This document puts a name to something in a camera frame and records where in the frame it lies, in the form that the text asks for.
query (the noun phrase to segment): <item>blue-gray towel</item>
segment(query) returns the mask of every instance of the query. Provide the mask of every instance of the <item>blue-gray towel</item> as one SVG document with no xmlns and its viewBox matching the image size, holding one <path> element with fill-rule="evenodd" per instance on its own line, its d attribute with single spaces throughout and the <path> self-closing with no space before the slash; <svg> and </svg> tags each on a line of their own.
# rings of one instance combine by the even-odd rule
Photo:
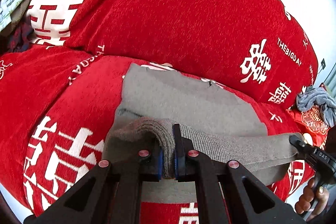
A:
<svg viewBox="0 0 336 224">
<path fill-rule="evenodd" d="M 336 102 L 322 87 L 307 87 L 305 93 L 296 96 L 296 105 L 301 112 L 310 110 L 313 105 L 318 105 L 321 108 L 323 121 L 329 127 L 336 124 Z"/>
</svg>

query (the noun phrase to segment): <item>finger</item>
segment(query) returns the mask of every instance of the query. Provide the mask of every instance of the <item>finger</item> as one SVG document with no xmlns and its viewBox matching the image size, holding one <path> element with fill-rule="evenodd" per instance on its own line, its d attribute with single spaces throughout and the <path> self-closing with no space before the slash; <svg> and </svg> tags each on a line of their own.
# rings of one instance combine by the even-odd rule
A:
<svg viewBox="0 0 336 224">
<path fill-rule="evenodd" d="M 314 184 L 315 184 L 315 178 L 311 178 L 311 179 L 308 181 L 308 187 L 309 187 L 309 188 L 313 188 L 313 187 L 314 187 Z"/>
<path fill-rule="evenodd" d="M 296 211 L 297 214 L 299 214 L 299 215 L 300 215 L 300 214 L 303 214 L 304 210 L 301 208 L 299 202 L 295 203 L 294 208 L 295 208 L 295 211 Z"/>
<path fill-rule="evenodd" d="M 305 199 L 303 195 L 300 196 L 299 201 L 297 203 L 299 203 L 303 211 L 307 212 L 310 209 L 310 203 Z"/>
<path fill-rule="evenodd" d="M 309 220 L 323 212 L 323 210 L 325 209 L 328 203 L 329 191 L 326 188 L 320 187 L 316 193 L 316 198 L 318 200 L 318 203 L 314 211 L 311 213 L 310 217 L 308 218 Z"/>
<path fill-rule="evenodd" d="M 303 189 L 303 196 L 305 200 L 311 202 L 314 199 L 314 192 L 309 186 L 306 186 Z"/>
</svg>

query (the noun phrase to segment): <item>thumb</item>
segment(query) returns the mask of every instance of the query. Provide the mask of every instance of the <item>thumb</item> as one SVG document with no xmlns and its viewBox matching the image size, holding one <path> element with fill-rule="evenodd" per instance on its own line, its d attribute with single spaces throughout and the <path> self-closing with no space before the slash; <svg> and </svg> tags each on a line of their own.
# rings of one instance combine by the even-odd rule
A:
<svg viewBox="0 0 336 224">
<path fill-rule="evenodd" d="M 329 191 L 321 186 L 316 192 L 316 199 L 318 200 L 318 203 L 307 221 L 323 212 L 328 203 Z"/>
</svg>

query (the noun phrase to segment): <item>dark plaid cloth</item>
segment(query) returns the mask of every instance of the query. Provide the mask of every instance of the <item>dark plaid cloth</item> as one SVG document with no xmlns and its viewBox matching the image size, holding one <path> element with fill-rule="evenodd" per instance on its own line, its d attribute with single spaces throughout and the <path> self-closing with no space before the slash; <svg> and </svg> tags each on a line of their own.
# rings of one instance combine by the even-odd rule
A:
<svg viewBox="0 0 336 224">
<path fill-rule="evenodd" d="M 24 52 L 29 49 L 29 37 L 34 32 L 30 24 L 24 19 L 20 21 L 14 32 L 10 35 L 7 50 L 9 52 Z"/>
</svg>

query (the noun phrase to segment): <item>folded gray garment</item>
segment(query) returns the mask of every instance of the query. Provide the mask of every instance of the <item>folded gray garment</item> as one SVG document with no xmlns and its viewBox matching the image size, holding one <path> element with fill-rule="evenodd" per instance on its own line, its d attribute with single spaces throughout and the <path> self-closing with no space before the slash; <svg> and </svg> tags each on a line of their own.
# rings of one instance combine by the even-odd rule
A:
<svg viewBox="0 0 336 224">
<path fill-rule="evenodd" d="M 16 26 L 19 24 L 21 18 L 25 14 L 30 0 L 23 0 L 18 7 L 10 14 L 11 22 L 1 31 L 0 35 L 2 37 L 8 37 L 12 31 L 15 30 Z"/>
<path fill-rule="evenodd" d="M 296 106 L 301 112 L 310 110 L 314 104 L 320 106 L 323 121 L 333 127 L 336 124 L 336 102 L 323 87 L 309 86 L 296 96 Z"/>
<path fill-rule="evenodd" d="M 297 159 L 288 141 L 291 134 L 267 136 L 251 105 L 236 95 L 176 71 L 134 64 L 125 76 L 122 102 L 106 136 L 102 158 L 112 163 L 125 160 L 138 150 L 151 149 L 157 138 L 164 154 L 164 177 L 171 178 L 174 123 L 180 124 L 182 136 L 191 139 L 195 149 L 213 160 L 240 161 L 265 185 L 282 179 L 289 163 Z M 143 201 L 194 202 L 192 197 L 194 183 L 168 179 L 143 184 Z"/>
</svg>

